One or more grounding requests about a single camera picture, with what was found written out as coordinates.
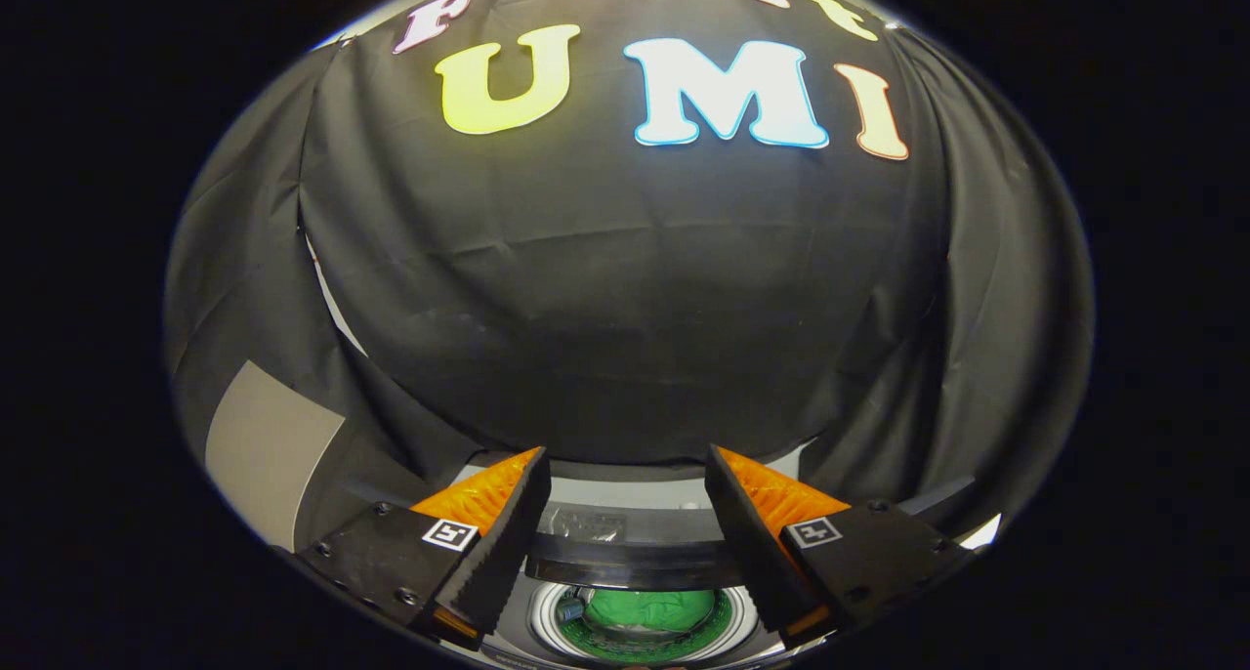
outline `yellow letter u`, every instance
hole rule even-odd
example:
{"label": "yellow letter u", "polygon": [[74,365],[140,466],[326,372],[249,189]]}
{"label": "yellow letter u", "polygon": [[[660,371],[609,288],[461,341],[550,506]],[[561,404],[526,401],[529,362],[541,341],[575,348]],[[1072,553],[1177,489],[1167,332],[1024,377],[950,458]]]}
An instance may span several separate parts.
{"label": "yellow letter u", "polygon": [[550,114],[569,92],[569,41],[580,34],[576,25],[551,25],[530,30],[518,38],[530,48],[534,82],[521,96],[492,100],[486,86],[490,59],[499,42],[480,44],[439,61],[434,71],[442,75],[442,118],[460,132],[480,136],[524,126]]}

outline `orange soft finger pad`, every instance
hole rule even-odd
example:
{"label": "orange soft finger pad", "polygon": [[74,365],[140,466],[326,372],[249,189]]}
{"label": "orange soft finger pad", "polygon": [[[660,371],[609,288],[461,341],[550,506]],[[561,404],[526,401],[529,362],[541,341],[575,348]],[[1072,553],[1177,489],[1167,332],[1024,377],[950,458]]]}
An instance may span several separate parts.
{"label": "orange soft finger pad", "polygon": [[541,449],[531,449],[514,455],[502,462],[488,466],[486,470],[456,482],[431,498],[412,505],[412,511],[448,519],[460,524],[478,526],[481,535],[499,519],[516,484],[521,480],[525,466],[534,460]]}
{"label": "orange soft finger pad", "polygon": [[738,455],[734,451],[716,448],[725,464],[738,478],[746,496],[755,505],[755,511],[764,520],[765,528],[781,546],[781,529],[790,524],[808,521],[850,509],[851,505],[839,501],[820,490],[786,478],[771,466]]}

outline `black plastic bracket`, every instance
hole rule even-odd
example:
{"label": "black plastic bracket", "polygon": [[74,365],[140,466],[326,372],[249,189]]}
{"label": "black plastic bracket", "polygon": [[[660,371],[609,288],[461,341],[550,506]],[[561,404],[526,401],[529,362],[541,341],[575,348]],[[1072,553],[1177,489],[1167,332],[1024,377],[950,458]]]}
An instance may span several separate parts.
{"label": "black plastic bracket", "polygon": [[475,526],[379,501],[299,558],[365,606],[418,629],[429,622],[435,595],[478,540]]}
{"label": "black plastic bracket", "polygon": [[785,528],[781,542],[812,582],[839,629],[865,625],[910,602],[972,555],[888,501]]}

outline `black cloth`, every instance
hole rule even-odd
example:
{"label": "black cloth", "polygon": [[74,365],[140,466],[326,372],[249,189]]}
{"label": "black cloth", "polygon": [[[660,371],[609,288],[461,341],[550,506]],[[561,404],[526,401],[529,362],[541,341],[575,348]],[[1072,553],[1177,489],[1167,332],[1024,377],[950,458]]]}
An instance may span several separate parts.
{"label": "black cloth", "polygon": [[[818,438],[801,479],[908,498],[964,475],[951,515],[1005,522],[1066,439],[1092,345],[1091,270],[1059,172],[1026,124],[938,42],[838,0],[472,0],[392,55],[406,12],[298,61],[192,189],[166,296],[169,369],[202,452],[252,360],[394,444],[432,485],[475,450],[659,465],[706,442],[748,456]],[[580,25],[552,112],[469,136],[434,65]],[[742,42],[800,48],[830,144],[639,145],[642,72],[622,48],[682,38],[720,69]],[[905,161],[856,145],[835,64],[881,75]],[[308,241],[368,354],[335,330]]]}

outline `letter m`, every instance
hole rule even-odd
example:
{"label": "letter m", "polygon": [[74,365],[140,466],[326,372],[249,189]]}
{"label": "letter m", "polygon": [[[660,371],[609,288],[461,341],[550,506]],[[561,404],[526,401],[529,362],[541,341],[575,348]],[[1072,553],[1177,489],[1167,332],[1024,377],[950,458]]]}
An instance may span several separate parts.
{"label": "letter m", "polygon": [[768,145],[829,145],[829,132],[811,112],[799,70],[806,56],[799,48],[745,42],[728,72],[679,38],[630,42],[625,56],[642,64],[646,122],[634,131],[642,145],[684,145],[698,139],[699,126],[682,114],[682,96],[722,140],[738,132],[755,96],[759,118],[750,126],[755,140]]}

